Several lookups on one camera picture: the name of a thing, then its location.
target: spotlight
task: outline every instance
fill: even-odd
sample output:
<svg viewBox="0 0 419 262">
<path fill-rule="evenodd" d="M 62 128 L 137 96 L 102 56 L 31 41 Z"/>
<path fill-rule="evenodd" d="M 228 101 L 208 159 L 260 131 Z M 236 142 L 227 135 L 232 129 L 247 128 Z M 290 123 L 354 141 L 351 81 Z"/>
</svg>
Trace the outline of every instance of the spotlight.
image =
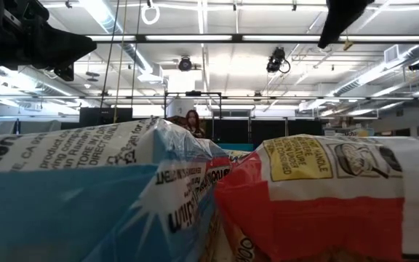
<svg viewBox="0 0 419 262">
<path fill-rule="evenodd" d="M 289 69 L 286 71 L 281 70 L 281 66 L 287 64 Z M 290 63 L 285 60 L 285 51 L 283 47 L 276 47 L 273 54 L 269 57 L 268 65 L 266 66 L 268 73 L 276 73 L 280 71 L 283 74 L 289 73 Z"/>
<path fill-rule="evenodd" d="M 190 61 L 190 58 L 185 56 L 182 57 L 182 59 L 180 59 L 179 62 L 179 70 L 181 70 L 182 72 L 187 72 L 190 71 L 192 69 L 192 62 Z"/>
<path fill-rule="evenodd" d="M 418 63 L 414 63 L 412 65 L 408 66 L 408 70 L 410 71 L 419 71 L 419 62 Z"/>
</svg>

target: air vent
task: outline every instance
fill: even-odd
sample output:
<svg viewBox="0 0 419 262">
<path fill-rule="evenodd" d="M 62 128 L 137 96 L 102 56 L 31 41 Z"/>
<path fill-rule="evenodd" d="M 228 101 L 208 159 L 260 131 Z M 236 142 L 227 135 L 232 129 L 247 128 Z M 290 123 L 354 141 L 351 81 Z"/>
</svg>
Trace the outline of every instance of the air vent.
<svg viewBox="0 0 419 262">
<path fill-rule="evenodd" d="M 399 109 L 396 112 L 396 116 L 403 116 L 404 115 L 404 109 Z"/>
<path fill-rule="evenodd" d="M 399 45 L 395 44 L 394 46 L 386 49 L 384 51 L 384 62 L 390 63 L 394 62 L 395 60 L 399 59 Z"/>
</svg>

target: black equipment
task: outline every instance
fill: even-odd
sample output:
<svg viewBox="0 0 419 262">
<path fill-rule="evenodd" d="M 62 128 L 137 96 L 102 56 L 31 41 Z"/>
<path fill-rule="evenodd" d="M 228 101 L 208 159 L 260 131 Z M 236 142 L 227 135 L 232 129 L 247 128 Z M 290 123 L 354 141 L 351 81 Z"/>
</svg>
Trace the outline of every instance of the black equipment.
<svg viewBox="0 0 419 262">
<path fill-rule="evenodd" d="M 415 63 L 413 65 L 409 65 L 408 66 L 408 70 L 410 70 L 410 71 L 419 71 L 419 62 L 418 63 Z"/>
<path fill-rule="evenodd" d="M 73 63 L 94 51 L 96 43 L 55 29 L 48 19 L 48 9 L 38 0 L 0 0 L 0 66 L 32 65 L 73 81 Z"/>
<path fill-rule="evenodd" d="M 281 66 L 287 64 L 289 69 L 286 71 L 281 71 Z M 268 65 L 266 66 L 268 73 L 276 73 L 280 71 L 283 74 L 289 73 L 290 63 L 285 60 L 285 51 L 283 47 L 276 47 L 273 51 L 273 54 L 269 57 Z"/>
<path fill-rule="evenodd" d="M 190 61 L 189 57 L 182 57 L 179 62 L 179 70 L 182 72 L 187 72 L 192 70 L 192 62 Z"/>
<path fill-rule="evenodd" d="M 330 43 L 339 39 L 339 36 L 363 15 L 368 4 L 375 0 L 327 0 L 326 23 L 324 24 L 318 47 L 325 48 Z"/>
<path fill-rule="evenodd" d="M 132 121 L 131 108 L 80 108 L 80 127 L 93 127 L 102 124 L 113 124 L 115 110 L 117 110 L 116 123 Z"/>
</svg>

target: stage light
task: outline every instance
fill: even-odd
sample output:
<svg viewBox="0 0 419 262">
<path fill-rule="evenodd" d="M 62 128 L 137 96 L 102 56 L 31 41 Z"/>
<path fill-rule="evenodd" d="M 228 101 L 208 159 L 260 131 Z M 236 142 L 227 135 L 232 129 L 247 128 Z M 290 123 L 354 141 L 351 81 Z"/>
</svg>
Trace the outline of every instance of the stage light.
<svg viewBox="0 0 419 262">
<path fill-rule="evenodd" d="M 286 71 L 281 70 L 283 65 L 288 65 Z M 276 73 L 277 71 L 287 74 L 290 71 L 290 63 L 285 59 L 285 51 L 283 47 L 276 47 L 273 54 L 269 57 L 268 65 L 266 66 L 268 73 Z"/>
<path fill-rule="evenodd" d="M 178 68 L 182 72 L 188 72 L 188 71 L 192 70 L 192 62 L 190 61 L 190 58 L 189 57 L 182 57 L 182 59 L 180 59 Z"/>
</svg>

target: black panel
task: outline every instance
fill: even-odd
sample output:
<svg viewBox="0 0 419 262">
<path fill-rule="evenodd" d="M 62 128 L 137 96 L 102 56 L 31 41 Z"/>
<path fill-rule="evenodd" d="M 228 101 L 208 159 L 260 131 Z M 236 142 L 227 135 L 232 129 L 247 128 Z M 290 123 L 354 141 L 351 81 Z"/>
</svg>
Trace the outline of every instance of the black panel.
<svg viewBox="0 0 419 262">
<path fill-rule="evenodd" d="M 322 123 L 310 120 L 292 120 L 287 123 L 288 135 L 323 135 Z"/>
<path fill-rule="evenodd" d="M 285 121 L 252 120 L 252 143 L 257 148 L 264 140 L 285 136 Z"/>
<path fill-rule="evenodd" d="M 78 122 L 61 122 L 61 130 L 76 129 L 80 127 L 80 123 Z"/>
<path fill-rule="evenodd" d="M 395 136 L 410 136 L 410 128 L 403 129 L 403 130 L 395 130 Z"/>
<path fill-rule="evenodd" d="M 215 119 L 215 137 L 212 138 L 212 120 L 206 122 L 207 138 L 217 143 L 249 143 L 248 120 Z"/>
<path fill-rule="evenodd" d="M 115 108 L 80 108 L 80 127 L 92 127 L 114 123 Z M 118 108 L 116 123 L 132 121 L 131 108 Z"/>
</svg>

